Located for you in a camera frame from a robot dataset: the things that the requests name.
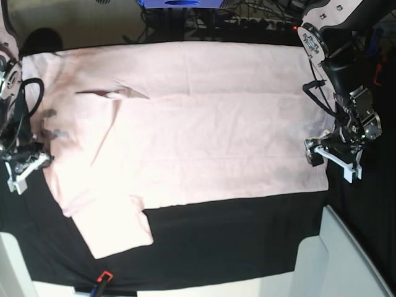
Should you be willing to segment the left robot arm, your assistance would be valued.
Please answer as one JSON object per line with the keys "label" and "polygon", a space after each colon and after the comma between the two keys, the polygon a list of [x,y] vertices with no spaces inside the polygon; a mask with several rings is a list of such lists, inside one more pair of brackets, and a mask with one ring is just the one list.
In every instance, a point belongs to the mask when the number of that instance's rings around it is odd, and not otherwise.
{"label": "left robot arm", "polygon": [[303,92],[336,121],[333,132],[305,140],[310,165],[331,159],[329,149],[359,157],[382,134],[356,39],[394,9],[395,1],[316,1],[306,8],[297,32],[314,80]]}

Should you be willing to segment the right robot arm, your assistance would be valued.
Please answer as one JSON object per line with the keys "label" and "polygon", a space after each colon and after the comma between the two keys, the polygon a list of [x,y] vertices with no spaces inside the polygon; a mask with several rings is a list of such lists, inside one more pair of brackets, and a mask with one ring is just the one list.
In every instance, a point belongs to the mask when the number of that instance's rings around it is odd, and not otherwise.
{"label": "right robot arm", "polygon": [[[39,88],[33,108],[28,108],[25,101],[28,84]],[[1,160],[17,173],[29,168],[38,170],[52,161],[52,156],[35,140],[35,135],[22,129],[40,106],[44,90],[41,79],[22,78],[17,35],[9,21],[7,2],[1,1]]]}

